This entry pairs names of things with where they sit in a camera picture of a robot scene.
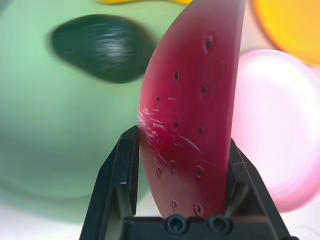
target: watermelon slice toy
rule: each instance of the watermelon slice toy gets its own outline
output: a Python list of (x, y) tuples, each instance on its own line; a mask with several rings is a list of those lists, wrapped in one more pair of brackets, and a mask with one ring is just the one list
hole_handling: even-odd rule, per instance
[(224, 214), (245, 0), (194, 0), (147, 67), (140, 154), (166, 218)]

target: black screw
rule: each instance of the black screw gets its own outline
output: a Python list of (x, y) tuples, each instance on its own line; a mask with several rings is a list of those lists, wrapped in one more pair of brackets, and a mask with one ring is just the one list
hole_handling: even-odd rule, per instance
[(165, 228), (172, 235), (182, 235), (187, 231), (187, 222), (180, 215), (172, 215), (165, 221)]
[(227, 235), (231, 230), (230, 221), (222, 215), (210, 217), (208, 225), (212, 231), (220, 235)]

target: green plastic toy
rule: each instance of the green plastic toy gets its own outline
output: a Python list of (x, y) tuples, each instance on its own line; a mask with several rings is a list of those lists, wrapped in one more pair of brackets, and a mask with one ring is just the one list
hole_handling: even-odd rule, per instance
[[(0, 15), (0, 204), (81, 223), (97, 173), (137, 124), (143, 76), (97, 80), (56, 57), (48, 35), (72, 19), (108, 14), (135, 21), (159, 42), (184, 6), (169, 2), (12, 0)], [(140, 164), (138, 201), (149, 192)]]

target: white surface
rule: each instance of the white surface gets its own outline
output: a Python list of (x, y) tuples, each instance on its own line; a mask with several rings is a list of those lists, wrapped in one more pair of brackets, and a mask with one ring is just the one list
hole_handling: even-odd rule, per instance
[[(320, 239), (320, 196), (302, 209), (282, 214), (289, 232), (300, 240)], [(79, 240), (81, 225), (59, 223), (0, 206), (1, 240)], [(160, 216), (149, 194), (137, 208), (137, 216)]]
[[(269, 49), (272, 45), (265, 39), (247, 6), (243, 26), (241, 52)], [(319, 76), (320, 69), (314, 69)], [(159, 216), (158, 209), (149, 195), (138, 207), (140, 216)], [(302, 209), (283, 214), (290, 233), (300, 240), (320, 240), (320, 196)], [(28, 215), (25, 212), (0, 205), (1, 240), (78, 240), (81, 225), (66, 224)]]

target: black metal bracket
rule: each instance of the black metal bracket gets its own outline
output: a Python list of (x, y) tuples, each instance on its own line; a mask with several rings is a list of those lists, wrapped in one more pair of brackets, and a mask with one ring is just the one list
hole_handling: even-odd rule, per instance
[(79, 240), (299, 240), (290, 236), (255, 166), (231, 140), (225, 215), (133, 217), (139, 131), (124, 132), (101, 167)]

